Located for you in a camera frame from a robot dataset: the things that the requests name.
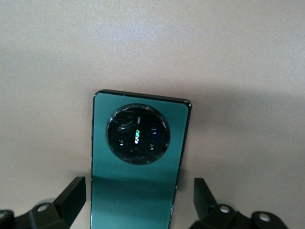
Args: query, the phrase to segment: teal smartphone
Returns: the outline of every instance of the teal smartphone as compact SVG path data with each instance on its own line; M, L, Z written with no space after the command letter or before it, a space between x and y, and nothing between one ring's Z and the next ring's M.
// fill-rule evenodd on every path
M92 119L91 229L168 229L191 103L102 90Z

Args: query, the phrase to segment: screw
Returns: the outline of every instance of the screw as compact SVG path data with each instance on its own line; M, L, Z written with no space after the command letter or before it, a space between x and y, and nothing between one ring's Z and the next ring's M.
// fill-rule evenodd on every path
M258 215L258 217L262 220L262 221L265 221L265 222L269 222L270 221L270 217L265 214L265 213L261 213Z
M41 205L39 208L37 208L37 211L38 212L44 211L45 209L47 209L48 206L49 206L49 204Z
M220 206L220 210L223 213L229 213L230 212L229 208L227 206L225 206L225 205L221 205Z
M0 213L0 219L3 218L3 217L5 217L5 215L6 215L6 211Z

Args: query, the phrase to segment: beige surface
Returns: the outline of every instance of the beige surface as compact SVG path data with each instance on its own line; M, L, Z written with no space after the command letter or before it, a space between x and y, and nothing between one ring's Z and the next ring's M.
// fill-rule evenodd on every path
M0 1L0 209L75 176L90 198L93 94L190 99L173 229L193 178L246 216L305 225L305 1ZM90 227L87 201L72 229Z

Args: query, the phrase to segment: teal back panel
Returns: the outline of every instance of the teal back panel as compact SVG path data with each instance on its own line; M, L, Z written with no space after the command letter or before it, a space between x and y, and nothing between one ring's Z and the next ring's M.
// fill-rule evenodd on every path
M120 160L108 146L109 118L127 104L145 104L167 120L165 154L147 165ZM92 142L91 229L167 229L183 150L189 109L185 104L97 93Z

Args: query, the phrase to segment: circular camera module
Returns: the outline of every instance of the circular camera module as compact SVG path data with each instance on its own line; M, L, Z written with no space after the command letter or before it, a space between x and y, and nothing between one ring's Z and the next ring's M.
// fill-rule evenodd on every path
M168 148L170 130L162 114L151 106L130 104L109 119L107 140L121 160L145 165L158 160Z

